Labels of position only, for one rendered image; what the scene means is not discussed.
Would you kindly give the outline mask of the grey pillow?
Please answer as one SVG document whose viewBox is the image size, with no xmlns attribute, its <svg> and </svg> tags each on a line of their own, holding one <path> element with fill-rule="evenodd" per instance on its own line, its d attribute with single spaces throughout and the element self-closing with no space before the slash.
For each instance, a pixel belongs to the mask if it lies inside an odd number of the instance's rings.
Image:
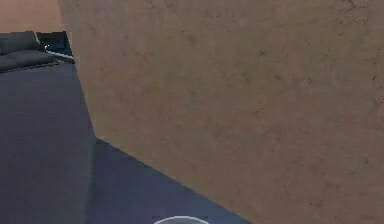
<svg viewBox="0 0 384 224">
<path fill-rule="evenodd" d="M 49 53 L 38 50 L 23 50 L 0 55 L 0 72 L 55 65 L 58 61 Z"/>
<path fill-rule="evenodd" d="M 33 31 L 0 33 L 0 55 L 23 50 L 39 50 Z"/>
</svg>

